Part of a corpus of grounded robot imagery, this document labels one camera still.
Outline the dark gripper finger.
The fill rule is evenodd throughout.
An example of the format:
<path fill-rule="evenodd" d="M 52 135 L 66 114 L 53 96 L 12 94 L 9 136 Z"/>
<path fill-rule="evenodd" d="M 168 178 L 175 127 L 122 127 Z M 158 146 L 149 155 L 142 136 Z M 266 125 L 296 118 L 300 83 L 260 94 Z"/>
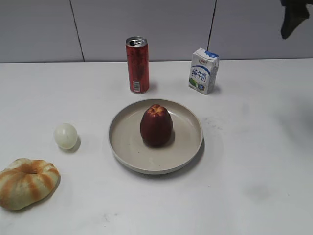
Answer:
<path fill-rule="evenodd" d="M 307 6 L 313 4 L 313 0 L 280 0 L 285 8 L 284 20 L 281 27 L 282 39 L 286 40 L 294 30 L 310 17 Z"/>

